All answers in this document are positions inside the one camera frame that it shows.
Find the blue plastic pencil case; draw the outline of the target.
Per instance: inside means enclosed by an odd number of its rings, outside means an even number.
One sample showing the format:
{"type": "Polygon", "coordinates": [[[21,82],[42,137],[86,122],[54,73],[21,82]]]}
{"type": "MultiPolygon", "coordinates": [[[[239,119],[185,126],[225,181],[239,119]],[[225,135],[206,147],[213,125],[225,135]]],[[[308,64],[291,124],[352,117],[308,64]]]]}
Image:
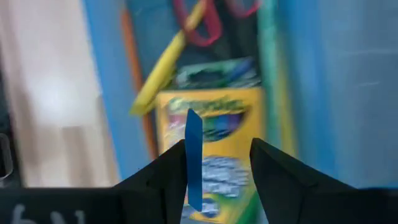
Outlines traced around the blue plastic pencil case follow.
{"type": "MultiPolygon", "coordinates": [[[[82,0],[122,179],[152,159],[124,43],[128,12],[148,75],[177,32],[171,0],[82,0]]],[[[299,154],[356,187],[398,187],[398,0],[276,3],[289,42],[299,154]]]]}

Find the yellow green crayon box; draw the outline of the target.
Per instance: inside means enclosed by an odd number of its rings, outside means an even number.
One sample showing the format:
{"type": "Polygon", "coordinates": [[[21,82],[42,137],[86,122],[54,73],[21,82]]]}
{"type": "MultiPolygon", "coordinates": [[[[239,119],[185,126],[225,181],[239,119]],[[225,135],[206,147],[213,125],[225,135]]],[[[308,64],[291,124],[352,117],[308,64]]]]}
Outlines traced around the yellow green crayon box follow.
{"type": "Polygon", "coordinates": [[[251,58],[186,65],[157,95],[159,150],[184,138],[188,110],[203,121],[203,208],[182,223],[255,224],[259,199],[249,152],[265,133],[261,76],[251,58]]]}

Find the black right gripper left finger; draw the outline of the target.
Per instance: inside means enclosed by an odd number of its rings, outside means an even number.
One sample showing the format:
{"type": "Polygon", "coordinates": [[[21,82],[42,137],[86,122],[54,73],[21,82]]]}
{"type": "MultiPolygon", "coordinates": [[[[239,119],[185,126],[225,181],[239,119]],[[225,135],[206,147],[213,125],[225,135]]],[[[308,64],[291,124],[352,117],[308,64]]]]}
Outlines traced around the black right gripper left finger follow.
{"type": "Polygon", "coordinates": [[[113,187],[0,190],[0,224],[179,224],[187,189],[179,141],[113,187]]]}

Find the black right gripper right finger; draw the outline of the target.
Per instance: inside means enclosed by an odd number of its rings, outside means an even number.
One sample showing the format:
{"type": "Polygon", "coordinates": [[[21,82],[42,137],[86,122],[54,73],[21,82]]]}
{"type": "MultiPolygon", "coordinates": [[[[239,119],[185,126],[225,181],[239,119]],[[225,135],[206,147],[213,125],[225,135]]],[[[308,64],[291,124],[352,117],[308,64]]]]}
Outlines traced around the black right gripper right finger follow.
{"type": "Polygon", "coordinates": [[[398,224],[398,189],[357,189],[259,138],[250,160],[269,224],[398,224]]]}

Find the red handled scissors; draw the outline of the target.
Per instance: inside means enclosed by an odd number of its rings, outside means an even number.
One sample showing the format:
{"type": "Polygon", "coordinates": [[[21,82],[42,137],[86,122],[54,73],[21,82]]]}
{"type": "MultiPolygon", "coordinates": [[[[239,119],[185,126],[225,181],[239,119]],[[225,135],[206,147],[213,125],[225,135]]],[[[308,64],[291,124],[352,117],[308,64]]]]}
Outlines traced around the red handled scissors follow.
{"type": "Polygon", "coordinates": [[[235,19],[248,19],[256,14],[262,0],[197,0],[189,11],[186,0],[172,0],[175,17],[190,43],[209,47],[223,34],[221,10],[235,19]]]}

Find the small blue eraser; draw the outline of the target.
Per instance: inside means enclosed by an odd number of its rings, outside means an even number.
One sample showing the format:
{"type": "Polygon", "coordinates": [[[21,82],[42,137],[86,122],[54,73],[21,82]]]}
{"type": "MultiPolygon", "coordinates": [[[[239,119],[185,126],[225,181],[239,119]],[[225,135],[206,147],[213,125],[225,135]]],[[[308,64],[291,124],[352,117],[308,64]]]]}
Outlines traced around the small blue eraser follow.
{"type": "Polygon", "coordinates": [[[188,203],[202,211],[203,121],[192,109],[188,110],[185,125],[185,153],[187,162],[188,203]]]}

